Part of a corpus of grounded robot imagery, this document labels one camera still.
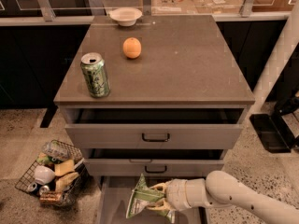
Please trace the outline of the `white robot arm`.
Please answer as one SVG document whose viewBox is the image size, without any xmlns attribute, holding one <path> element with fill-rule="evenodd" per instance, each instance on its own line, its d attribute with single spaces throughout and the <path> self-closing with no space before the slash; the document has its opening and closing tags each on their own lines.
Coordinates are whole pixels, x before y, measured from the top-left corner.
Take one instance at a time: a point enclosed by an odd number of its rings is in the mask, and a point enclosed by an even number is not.
<svg viewBox="0 0 299 224">
<path fill-rule="evenodd" d="M 266 224 L 299 224 L 299 210 L 245 186 L 223 171 L 206 179 L 173 179 L 152 186 L 162 188 L 165 197 L 148 206 L 151 211 L 184 211 L 195 207 L 222 208 L 234 205 L 247 210 Z"/>
</svg>

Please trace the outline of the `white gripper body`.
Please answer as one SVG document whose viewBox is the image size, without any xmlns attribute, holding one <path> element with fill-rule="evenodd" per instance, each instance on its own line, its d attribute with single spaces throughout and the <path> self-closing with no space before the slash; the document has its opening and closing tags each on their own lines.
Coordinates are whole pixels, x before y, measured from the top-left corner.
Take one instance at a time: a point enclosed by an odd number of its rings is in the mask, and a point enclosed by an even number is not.
<svg viewBox="0 0 299 224">
<path fill-rule="evenodd" d="M 173 179 L 166 183 L 166 200 L 175 210 L 178 211 L 188 208 L 185 184 L 185 179 Z"/>
</svg>

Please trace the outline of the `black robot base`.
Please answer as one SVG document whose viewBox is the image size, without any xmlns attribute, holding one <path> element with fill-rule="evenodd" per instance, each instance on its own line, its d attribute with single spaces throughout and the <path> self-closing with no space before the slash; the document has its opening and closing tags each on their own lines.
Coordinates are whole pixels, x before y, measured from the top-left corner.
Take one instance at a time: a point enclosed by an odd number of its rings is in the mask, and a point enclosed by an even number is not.
<svg viewBox="0 0 299 224">
<path fill-rule="evenodd" d="M 270 153 L 299 150 L 299 90 L 277 102 L 271 114 L 252 114 L 249 120 L 263 148 Z"/>
</svg>

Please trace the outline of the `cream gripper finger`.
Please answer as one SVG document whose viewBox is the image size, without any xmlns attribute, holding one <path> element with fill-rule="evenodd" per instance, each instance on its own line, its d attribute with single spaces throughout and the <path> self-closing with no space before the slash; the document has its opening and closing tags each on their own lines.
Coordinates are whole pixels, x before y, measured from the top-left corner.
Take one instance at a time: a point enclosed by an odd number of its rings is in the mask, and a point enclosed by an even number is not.
<svg viewBox="0 0 299 224">
<path fill-rule="evenodd" d="M 168 182 L 158 183 L 158 184 L 155 184 L 155 185 L 150 187 L 150 189 L 160 191 L 163 194 L 166 194 L 167 188 L 168 188 Z"/>
<path fill-rule="evenodd" d="M 154 212 L 158 213 L 159 215 L 165 217 L 172 210 L 172 207 L 166 199 L 161 199 L 160 201 L 157 201 L 156 203 L 149 204 L 147 206 L 147 209 L 150 211 L 154 211 Z"/>
</svg>

